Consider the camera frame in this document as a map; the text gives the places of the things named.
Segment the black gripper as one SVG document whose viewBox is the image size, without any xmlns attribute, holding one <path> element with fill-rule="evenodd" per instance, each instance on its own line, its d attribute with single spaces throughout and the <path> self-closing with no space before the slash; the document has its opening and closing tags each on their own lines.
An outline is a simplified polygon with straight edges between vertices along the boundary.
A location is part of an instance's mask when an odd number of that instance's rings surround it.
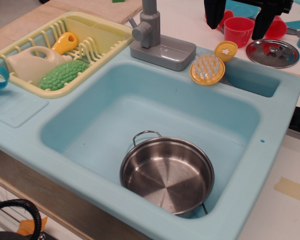
<svg viewBox="0 0 300 240">
<path fill-rule="evenodd" d="M 261 8 L 256 16 L 252 32 L 252 40 L 262 39 L 277 14 L 288 14 L 294 0 L 234 0 L 235 2 Z M 221 23 L 226 7 L 226 0 L 204 0 L 207 25 L 216 29 Z"/>
</svg>

